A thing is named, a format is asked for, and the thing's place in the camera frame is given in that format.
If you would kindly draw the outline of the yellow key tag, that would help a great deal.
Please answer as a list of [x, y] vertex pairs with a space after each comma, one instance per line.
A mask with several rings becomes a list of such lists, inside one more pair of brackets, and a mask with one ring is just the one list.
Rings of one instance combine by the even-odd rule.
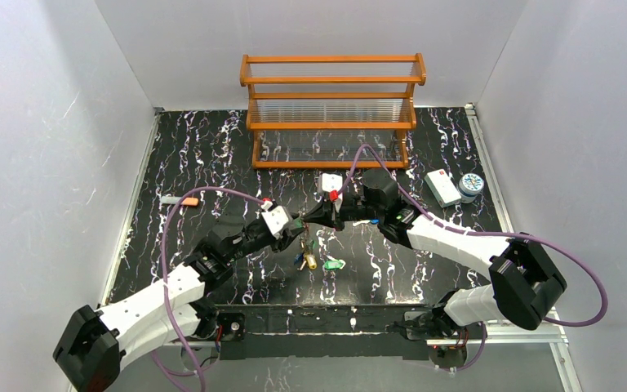
[[310, 270], [316, 270], [318, 267], [316, 257], [310, 254], [305, 256], [305, 263]]

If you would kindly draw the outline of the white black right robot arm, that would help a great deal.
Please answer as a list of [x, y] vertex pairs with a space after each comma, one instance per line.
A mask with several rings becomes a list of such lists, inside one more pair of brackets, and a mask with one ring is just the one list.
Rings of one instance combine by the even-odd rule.
[[358, 194], [340, 192], [339, 175], [322, 174], [322, 200], [302, 219], [342, 230], [348, 222], [376, 219], [391, 243], [430, 252], [474, 270], [487, 283], [448, 292], [431, 310], [402, 327], [428, 336], [450, 336], [478, 322], [507, 320], [537, 329], [565, 292], [567, 283], [544, 248], [532, 240], [480, 236], [425, 215], [382, 169], [365, 171]]

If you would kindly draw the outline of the cluster of tagged keys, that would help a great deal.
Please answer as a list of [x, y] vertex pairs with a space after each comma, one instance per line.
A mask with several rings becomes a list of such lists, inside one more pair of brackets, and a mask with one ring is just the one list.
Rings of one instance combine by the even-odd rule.
[[315, 235], [311, 234], [311, 229], [309, 225], [304, 224], [304, 231], [299, 237], [299, 240], [300, 240], [300, 253], [295, 258], [295, 265], [298, 267], [299, 270], [303, 270], [304, 268], [308, 268], [305, 263], [305, 256], [307, 254], [310, 254], [316, 257], [316, 248], [318, 247], [318, 238]]

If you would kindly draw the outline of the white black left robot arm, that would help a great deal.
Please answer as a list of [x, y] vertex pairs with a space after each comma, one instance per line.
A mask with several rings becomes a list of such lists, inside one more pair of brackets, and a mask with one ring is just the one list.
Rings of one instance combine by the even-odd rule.
[[220, 218], [166, 280], [98, 310], [75, 310], [53, 360], [75, 390], [106, 390], [139, 357], [179, 336], [210, 333], [216, 310], [205, 297], [232, 277], [233, 262], [266, 247], [280, 252], [304, 231], [282, 206], [249, 224]]

